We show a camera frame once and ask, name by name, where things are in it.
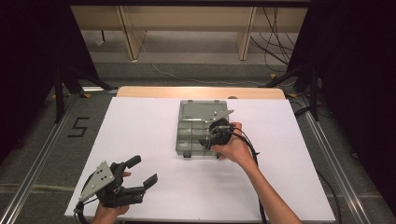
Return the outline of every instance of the white tabletop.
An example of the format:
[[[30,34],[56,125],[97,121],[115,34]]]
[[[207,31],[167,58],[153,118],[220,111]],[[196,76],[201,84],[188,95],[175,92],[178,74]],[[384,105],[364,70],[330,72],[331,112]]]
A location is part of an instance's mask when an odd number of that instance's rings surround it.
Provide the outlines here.
[[[180,100],[115,97],[65,212],[72,217],[82,186],[101,161],[142,162],[124,178],[125,188],[142,186],[151,175],[158,183],[143,203],[120,219],[182,222],[260,222],[258,197],[243,170],[216,159],[185,160],[176,153]],[[258,156],[259,166],[284,201],[303,221],[334,222],[304,139],[287,100],[226,100]],[[97,202],[85,206],[94,216]]]

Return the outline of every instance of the gray floor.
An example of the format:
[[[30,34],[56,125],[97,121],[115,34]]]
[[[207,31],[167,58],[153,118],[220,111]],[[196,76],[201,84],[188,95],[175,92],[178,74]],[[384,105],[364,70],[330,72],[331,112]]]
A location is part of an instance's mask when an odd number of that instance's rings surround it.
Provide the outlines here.
[[[137,62],[133,63],[128,58],[120,32],[105,32],[106,43],[102,44],[99,31],[86,31],[83,34],[100,78],[114,86],[257,87],[260,83],[269,82],[271,75],[283,74],[271,68],[279,71],[286,69],[286,66],[278,60],[268,55],[265,57],[263,51],[254,43],[250,43],[247,59],[239,61],[232,33],[148,32],[144,42],[145,47]],[[253,37],[265,46],[265,41],[259,34],[254,34]],[[280,34],[279,37],[285,47],[292,49],[293,45],[284,34]],[[290,34],[293,41],[296,37],[297,34]],[[270,46],[269,50],[283,58],[279,47]],[[293,92],[292,85],[288,85],[292,84],[292,81],[292,79],[287,80],[279,88],[286,93],[296,93]],[[93,86],[83,80],[81,84]],[[40,176],[30,190],[15,223],[74,223],[72,218],[64,217],[64,211],[91,151],[111,97],[115,94],[93,92],[72,101],[72,97],[67,97],[67,90],[64,92],[66,102],[75,103],[70,105],[70,113],[64,119],[63,127],[53,147],[50,148],[50,154]],[[53,93],[50,92],[46,106],[42,108],[30,131],[24,136],[24,146],[11,151],[0,165],[0,211],[5,211],[13,199],[18,185],[28,174],[54,127],[55,99],[52,96]],[[290,101],[295,102],[290,103],[295,111],[301,108],[301,97]],[[389,211],[360,162],[349,155],[351,151],[349,143],[336,120],[332,118],[326,103],[324,101],[319,103],[322,104],[318,108],[319,124],[371,223],[396,223],[395,216]],[[313,163],[335,190],[343,223],[359,223],[354,218],[337,179],[334,178],[312,131],[308,116],[301,115],[297,121]],[[76,119],[81,117],[89,118],[80,123],[88,127],[87,131],[83,137],[69,137],[76,134],[72,127]],[[322,186],[335,212],[336,205],[332,192],[324,181]]]

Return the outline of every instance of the forearm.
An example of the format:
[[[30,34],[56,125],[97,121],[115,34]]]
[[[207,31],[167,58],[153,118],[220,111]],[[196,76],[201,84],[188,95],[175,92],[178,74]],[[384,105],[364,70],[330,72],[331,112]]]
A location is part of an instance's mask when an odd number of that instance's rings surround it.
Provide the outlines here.
[[[277,194],[255,163],[251,162],[241,165],[241,167],[256,190],[271,223],[301,223],[300,219]]]

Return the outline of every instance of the human arm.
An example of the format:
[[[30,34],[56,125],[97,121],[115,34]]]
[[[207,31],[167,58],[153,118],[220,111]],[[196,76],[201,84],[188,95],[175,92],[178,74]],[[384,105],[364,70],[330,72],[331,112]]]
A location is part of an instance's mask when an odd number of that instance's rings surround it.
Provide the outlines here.
[[[131,175],[131,173],[124,172],[122,176],[125,177],[129,175]],[[112,224],[116,221],[117,216],[124,215],[128,210],[129,205],[109,208],[103,207],[102,204],[99,203],[92,224]]]
[[[242,124],[233,123],[234,132],[241,135]],[[277,194],[267,181],[253,160],[248,145],[239,137],[233,135],[230,142],[224,146],[213,146],[214,151],[220,152],[221,159],[228,158],[236,162],[247,174],[253,188],[256,190],[262,206],[271,223],[301,223],[289,206]]]

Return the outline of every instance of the human hand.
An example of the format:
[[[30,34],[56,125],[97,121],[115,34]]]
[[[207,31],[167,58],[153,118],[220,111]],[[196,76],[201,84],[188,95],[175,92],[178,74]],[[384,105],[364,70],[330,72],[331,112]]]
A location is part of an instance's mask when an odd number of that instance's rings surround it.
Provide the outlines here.
[[[233,132],[242,136],[240,131],[242,130],[242,124],[239,122],[232,122],[231,124],[234,125]],[[235,135],[232,135],[230,141],[226,145],[215,145],[211,150],[221,153],[222,155],[219,157],[221,160],[228,158],[238,163],[243,168],[248,164],[254,163],[248,145]]]
[[[124,172],[123,177],[130,176],[130,172]],[[124,205],[115,208],[103,207],[101,203],[96,208],[95,217],[92,224],[112,224],[117,216],[124,215],[129,210],[129,205]]]

